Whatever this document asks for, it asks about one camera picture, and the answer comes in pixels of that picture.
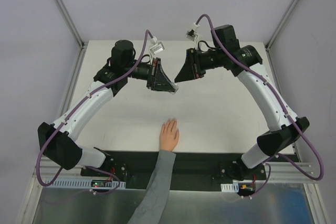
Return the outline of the clear nail polish bottle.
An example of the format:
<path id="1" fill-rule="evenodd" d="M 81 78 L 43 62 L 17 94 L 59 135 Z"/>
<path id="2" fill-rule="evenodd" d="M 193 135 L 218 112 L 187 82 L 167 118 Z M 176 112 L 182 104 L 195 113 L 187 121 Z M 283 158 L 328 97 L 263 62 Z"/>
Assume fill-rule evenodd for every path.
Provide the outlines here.
<path id="1" fill-rule="evenodd" d="M 171 94 L 176 94 L 178 91 L 178 85 L 176 83 L 172 83 L 172 91 L 170 92 Z"/>

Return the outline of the mannequin hand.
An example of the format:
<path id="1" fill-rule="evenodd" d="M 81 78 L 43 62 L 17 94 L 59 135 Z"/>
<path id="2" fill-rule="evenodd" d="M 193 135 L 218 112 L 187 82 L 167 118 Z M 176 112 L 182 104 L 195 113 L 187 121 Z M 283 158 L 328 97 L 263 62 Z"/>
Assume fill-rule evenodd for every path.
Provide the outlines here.
<path id="1" fill-rule="evenodd" d="M 180 132 L 177 128 L 177 119 L 167 120 L 163 123 L 160 132 L 160 150 L 172 152 L 179 141 Z"/>

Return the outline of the grey sleeved forearm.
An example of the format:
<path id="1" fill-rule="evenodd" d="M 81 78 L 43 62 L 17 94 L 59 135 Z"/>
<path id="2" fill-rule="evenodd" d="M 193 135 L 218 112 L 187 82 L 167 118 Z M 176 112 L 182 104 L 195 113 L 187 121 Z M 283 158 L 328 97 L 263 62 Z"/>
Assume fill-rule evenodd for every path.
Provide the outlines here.
<path id="1" fill-rule="evenodd" d="M 159 223 L 170 194 L 176 155 L 160 150 L 145 195 L 128 223 Z"/>

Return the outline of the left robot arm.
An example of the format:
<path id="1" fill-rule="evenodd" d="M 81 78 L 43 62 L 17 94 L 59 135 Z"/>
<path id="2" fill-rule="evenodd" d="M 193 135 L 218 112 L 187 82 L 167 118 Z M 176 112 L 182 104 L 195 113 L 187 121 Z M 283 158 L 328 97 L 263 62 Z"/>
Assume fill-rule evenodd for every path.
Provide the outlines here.
<path id="1" fill-rule="evenodd" d="M 146 81 L 151 91 L 175 93 L 178 86 L 164 73 L 157 57 L 164 46 L 155 37 L 150 40 L 149 62 L 135 59 L 135 48 L 129 40 L 119 40 L 111 49 L 111 56 L 97 72 L 85 94 L 65 114 L 51 124 L 38 128 L 40 149 L 62 169 L 92 166 L 99 176 L 110 173 L 111 164 L 106 155 L 96 149 L 78 146 L 78 139 L 90 119 L 128 83 L 128 78 Z"/>

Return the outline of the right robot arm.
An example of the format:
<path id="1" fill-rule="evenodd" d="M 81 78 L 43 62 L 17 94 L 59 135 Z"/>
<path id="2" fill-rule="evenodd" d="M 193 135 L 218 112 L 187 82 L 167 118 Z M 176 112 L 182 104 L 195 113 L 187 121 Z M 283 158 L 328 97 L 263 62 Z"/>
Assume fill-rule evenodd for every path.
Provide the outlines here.
<path id="1" fill-rule="evenodd" d="M 204 77 L 208 69 L 224 67 L 246 87 L 260 108 L 268 131 L 257 137 L 257 143 L 237 159 L 231 175 L 237 179 L 248 179 L 255 173 L 255 167 L 274 156 L 299 139 L 310 123 L 306 117 L 297 114 L 284 103 L 274 87 L 262 58 L 255 47 L 241 47 L 232 25 L 216 27 L 214 48 L 208 51 L 190 48 L 182 69 L 175 82 L 185 82 Z"/>

